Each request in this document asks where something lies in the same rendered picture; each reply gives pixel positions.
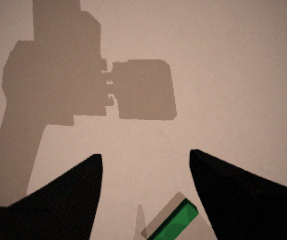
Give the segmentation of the green rectangular post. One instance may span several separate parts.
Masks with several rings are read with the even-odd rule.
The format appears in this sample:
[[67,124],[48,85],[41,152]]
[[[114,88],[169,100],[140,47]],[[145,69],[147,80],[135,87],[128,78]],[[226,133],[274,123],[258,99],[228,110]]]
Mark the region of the green rectangular post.
[[198,214],[197,207],[185,198],[147,240],[175,240]]

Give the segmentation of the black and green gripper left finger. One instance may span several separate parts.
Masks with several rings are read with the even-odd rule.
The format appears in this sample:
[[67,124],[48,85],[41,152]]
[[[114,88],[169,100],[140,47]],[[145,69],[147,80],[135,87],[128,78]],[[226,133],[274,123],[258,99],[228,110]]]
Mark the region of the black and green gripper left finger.
[[8,207],[0,206],[0,240],[90,240],[103,176],[93,154]]

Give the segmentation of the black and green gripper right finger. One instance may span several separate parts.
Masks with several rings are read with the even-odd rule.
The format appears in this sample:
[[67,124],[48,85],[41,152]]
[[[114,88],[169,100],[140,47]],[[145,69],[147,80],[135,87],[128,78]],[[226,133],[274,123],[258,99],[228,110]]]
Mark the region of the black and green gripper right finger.
[[189,167],[217,240],[287,240],[287,186],[199,149]]

